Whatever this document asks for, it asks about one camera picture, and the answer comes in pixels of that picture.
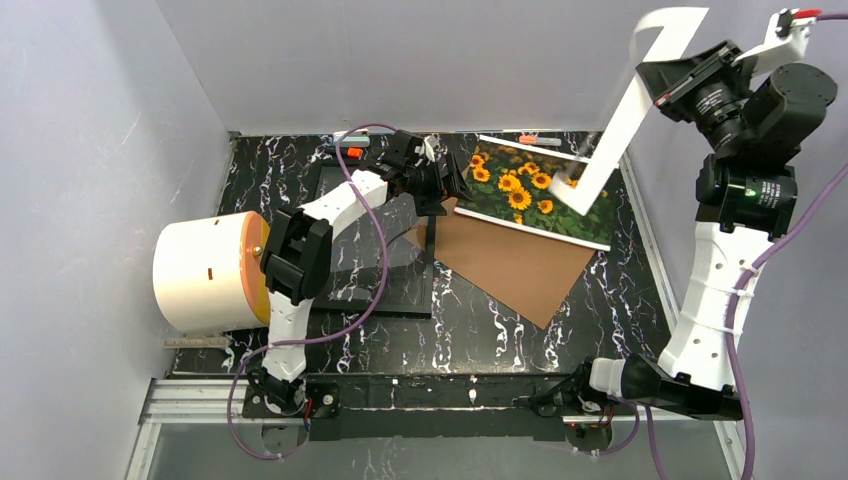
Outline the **black picture frame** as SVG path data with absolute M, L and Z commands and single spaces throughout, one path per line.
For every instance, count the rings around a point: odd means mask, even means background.
M 436 219 L 416 214 L 403 194 L 374 209 L 386 239 L 388 276 L 376 315 L 427 318 L 431 315 Z M 377 232 L 364 215 L 333 243 L 330 277 L 313 309 L 359 313 L 372 302 L 382 275 Z

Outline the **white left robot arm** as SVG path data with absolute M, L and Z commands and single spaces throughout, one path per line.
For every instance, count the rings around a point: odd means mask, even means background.
M 412 197 L 419 217 L 444 216 L 445 201 L 471 197 L 455 155 L 436 153 L 430 137 L 395 129 L 380 156 L 354 168 L 341 153 L 336 156 L 344 183 L 299 207 L 280 209 L 260 261 L 270 300 L 262 367 L 286 383 L 306 369 L 310 311 L 328 283 L 336 237 L 361 217 L 380 231 L 376 208 L 403 194 Z

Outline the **white mat board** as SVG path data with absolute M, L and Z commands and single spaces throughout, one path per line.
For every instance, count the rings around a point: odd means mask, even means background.
M 645 14 L 634 28 L 629 45 L 628 69 L 612 104 L 602 110 L 607 124 L 589 155 L 554 175 L 548 191 L 580 215 L 587 215 L 606 182 L 653 108 L 652 97 L 635 73 L 641 62 L 676 60 L 707 16 L 707 7 L 667 7 Z

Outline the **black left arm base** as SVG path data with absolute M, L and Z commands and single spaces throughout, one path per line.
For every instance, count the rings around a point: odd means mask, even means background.
M 340 409 L 340 388 L 335 383 L 309 381 L 301 375 L 291 382 L 279 380 L 263 367 L 246 374 L 248 386 L 242 407 L 244 418 L 334 418 Z

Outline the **brown backing board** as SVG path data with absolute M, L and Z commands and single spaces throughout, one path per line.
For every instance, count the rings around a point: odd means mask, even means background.
M 454 212 L 435 218 L 435 259 L 545 329 L 577 283 L 595 249 L 499 226 Z

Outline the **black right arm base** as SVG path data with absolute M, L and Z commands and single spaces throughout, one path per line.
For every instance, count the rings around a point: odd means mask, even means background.
M 608 409 L 622 404 L 611 394 L 593 389 L 590 384 L 592 361 L 582 362 L 572 373 L 553 386 L 535 390 L 527 399 L 531 411 L 541 417 L 565 416 L 570 414 L 603 417 Z

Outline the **sunflower photo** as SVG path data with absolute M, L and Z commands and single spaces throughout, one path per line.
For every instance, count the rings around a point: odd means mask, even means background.
M 594 250 L 608 251 L 620 179 L 610 178 L 587 213 L 580 214 L 553 195 L 559 171 L 574 188 L 585 170 L 576 157 L 497 137 L 482 135 L 466 174 L 469 200 L 454 212 L 522 232 Z

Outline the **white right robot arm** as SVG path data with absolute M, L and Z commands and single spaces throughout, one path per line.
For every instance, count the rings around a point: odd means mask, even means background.
M 822 70 L 782 60 L 751 87 L 755 62 L 729 40 L 637 74 L 667 118 L 710 145 L 696 181 L 695 260 L 678 322 L 658 358 L 592 358 L 574 392 L 599 405 L 630 401 L 700 420 L 744 410 L 733 349 L 765 252 L 787 237 L 798 197 L 792 159 L 837 97 Z

